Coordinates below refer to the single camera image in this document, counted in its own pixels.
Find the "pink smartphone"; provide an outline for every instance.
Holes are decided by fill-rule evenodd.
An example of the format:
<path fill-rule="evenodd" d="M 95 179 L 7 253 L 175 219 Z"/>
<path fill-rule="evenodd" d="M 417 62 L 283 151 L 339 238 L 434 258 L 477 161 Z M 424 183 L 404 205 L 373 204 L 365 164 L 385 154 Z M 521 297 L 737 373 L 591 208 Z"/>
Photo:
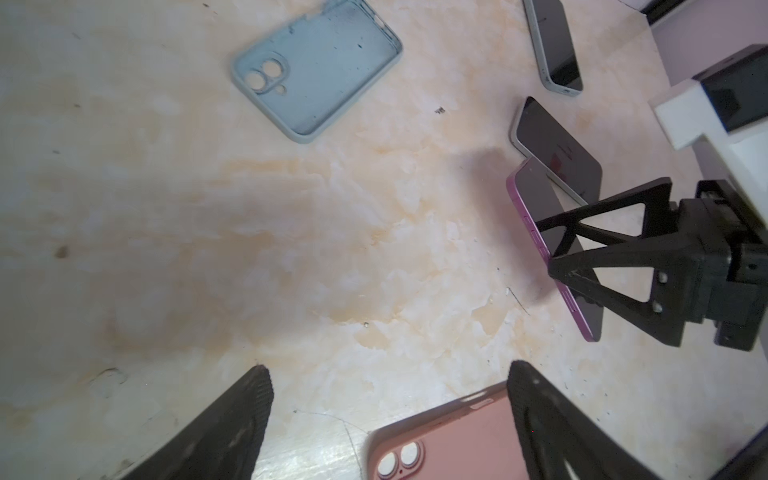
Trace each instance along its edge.
<path fill-rule="evenodd" d="M 560 200 L 552 190 L 552 184 L 547 178 L 544 165 L 536 157 L 531 157 L 507 178 L 507 192 L 512 199 L 525 228 L 531 234 L 533 243 L 538 248 L 544 263 L 549 263 L 551 252 L 554 252 L 563 238 L 565 227 L 556 227 L 539 232 L 536 222 L 547 217 L 562 213 Z M 576 239 L 569 253 L 580 252 L 581 244 Z M 585 273 L 597 281 L 593 270 Z M 575 290 L 555 281 L 560 294 L 568 305 L 571 315 L 576 320 L 581 335 L 588 342 L 597 342 L 603 329 L 603 307 L 588 299 Z"/>
<path fill-rule="evenodd" d="M 377 430 L 369 480 L 528 480 L 505 383 Z"/>

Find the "silver smartphone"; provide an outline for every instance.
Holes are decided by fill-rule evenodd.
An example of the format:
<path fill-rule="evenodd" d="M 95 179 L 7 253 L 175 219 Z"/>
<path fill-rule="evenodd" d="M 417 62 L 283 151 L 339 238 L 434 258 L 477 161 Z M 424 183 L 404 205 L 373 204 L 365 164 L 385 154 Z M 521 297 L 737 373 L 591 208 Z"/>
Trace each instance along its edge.
<path fill-rule="evenodd" d="M 544 263 L 549 263 L 551 252 L 555 252 L 565 233 L 565 227 L 556 227 L 540 232 L 536 222 L 562 213 L 563 207 L 554 194 L 552 184 L 547 180 L 544 167 L 535 158 L 529 158 L 507 178 L 507 193 L 515 209 L 523 219 Z M 581 251 L 578 239 L 573 242 L 569 253 Z M 597 281 L 592 269 L 583 272 Z M 597 342 L 603 329 L 603 307 L 560 282 L 555 282 L 560 294 L 568 305 L 581 335 L 588 342 Z"/>
<path fill-rule="evenodd" d="M 526 158 L 542 162 L 547 176 L 579 205 L 600 199 L 603 167 L 533 97 L 515 115 L 509 140 Z"/>
<path fill-rule="evenodd" d="M 560 0 L 523 0 L 541 83 L 559 94 L 581 93 L 581 73 Z"/>

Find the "smartphone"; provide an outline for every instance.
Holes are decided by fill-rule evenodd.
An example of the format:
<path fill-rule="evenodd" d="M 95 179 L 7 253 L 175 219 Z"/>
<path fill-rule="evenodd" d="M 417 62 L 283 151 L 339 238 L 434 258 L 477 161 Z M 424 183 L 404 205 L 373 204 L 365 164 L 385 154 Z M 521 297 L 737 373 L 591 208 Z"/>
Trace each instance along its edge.
<path fill-rule="evenodd" d="M 545 263 L 549 263 L 551 252 L 558 248 L 565 233 L 565 227 L 539 232 L 536 222 L 560 214 L 564 209 L 554 194 L 554 189 L 547 179 L 541 162 L 535 158 L 524 161 L 516 172 L 507 178 L 507 192 L 518 214 L 522 217 L 525 228 L 531 234 L 541 258 Z M 576 239 L 568 253 L 581 250 L 581 244 Z M 583 274 L 592 280 L 598 280 L 592 269 L 585 270 Z M 603 307 L 576 290 L 558 281 L 555 283 L 584 339 L 588 342 L 600 340 L 603 329 Z"/>
<path fill-rule="evenodd" d="M 509 140 L 526 158 L 536 157 L 547 176 L 580 205 L 600 199 L 603 167 L 533 97 L 525 99 Z"/>
<path fill-rule="evenodd" d="M 374 432 L 369 480 L 528 480 L 504 382 Z"/>
<path fill-rule="evenodd" d="M 560 0 L 523 0 L 541 83 L 559 94 L 581 93 L 581 73 Z"/>

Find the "phone screen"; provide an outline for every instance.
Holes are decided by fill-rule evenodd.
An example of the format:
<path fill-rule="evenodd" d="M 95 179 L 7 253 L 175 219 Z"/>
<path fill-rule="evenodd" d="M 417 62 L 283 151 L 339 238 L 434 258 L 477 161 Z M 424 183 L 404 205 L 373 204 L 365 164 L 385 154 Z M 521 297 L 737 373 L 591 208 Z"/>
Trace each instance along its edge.
<path fill-rule="evenodd" d="M 538 222 L 539 220 L 543 220 L 553 215 L 561 214 L 564 211 L 562 205 L 560 205 L 560 200 L 558 200 L 557 195 L 554 194 L 552 183 L 547 178 L 544 168 L 536 161 L 536 159 L 529 159 L 523 164 L 515 175 L 515 186 L 517 187 L 520 200 L 522 200 L 525 208 L 528 209 L 528 214 L 534 222 Z M 550 254 L 556 251 L 564 233 L 565 227 L 556 227 L 540 232 Z M 571 249 L 568 253 L 581 251 L 581 244 L 578 239 L 576 239 L 571 245 Z M 593 270 L 586 270 L 583 274 L 595 281 L 598 280 Z M 594 341 L 598 341 L 603 326 L 603 307 L 598 305 L 592 299 L 588 299 L 586 296 L 581 295 L 576 290 L 569 290 L 586 320 L 591 336 Z"/>
<path fill-rule="evenodd" d="M 603 167 L 533 97 L 525 99 L 515 136 L 585 202 L 600 199 Z"/>
<path fill-rule="evenodd" d="M 560 0 L 533 0 L 533 3 L 549 77 L 558 85 L 581 91 L 581 74 L 563 4 Z"/>

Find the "table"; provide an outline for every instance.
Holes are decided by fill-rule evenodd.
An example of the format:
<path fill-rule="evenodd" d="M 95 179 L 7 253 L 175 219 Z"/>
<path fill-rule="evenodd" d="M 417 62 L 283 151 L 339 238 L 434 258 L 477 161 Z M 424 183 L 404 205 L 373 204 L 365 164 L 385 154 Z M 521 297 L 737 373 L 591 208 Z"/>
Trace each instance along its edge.
<path fill-rule="evenodd" d="M 0 10 L 3 478 L 116 478 L 257 363 L 270 480 L 358 478 L 367 432 L 520 358 L 664 478 L 706 477 L 768 419 L 760 346 L 715 347 L 710 324 L 675 349 L 606 313 L 586 343 L 505 192 L 534 95 L 604 196 L 662 176 L 693 195 L 647 104 L 670 85 L 641 14 L 564 0 L 585 84 L 566 98 L 519 0 L 372 0 L 403 59 L 298 145 L 228 64 L 319 2 L 204 1 Z"/>

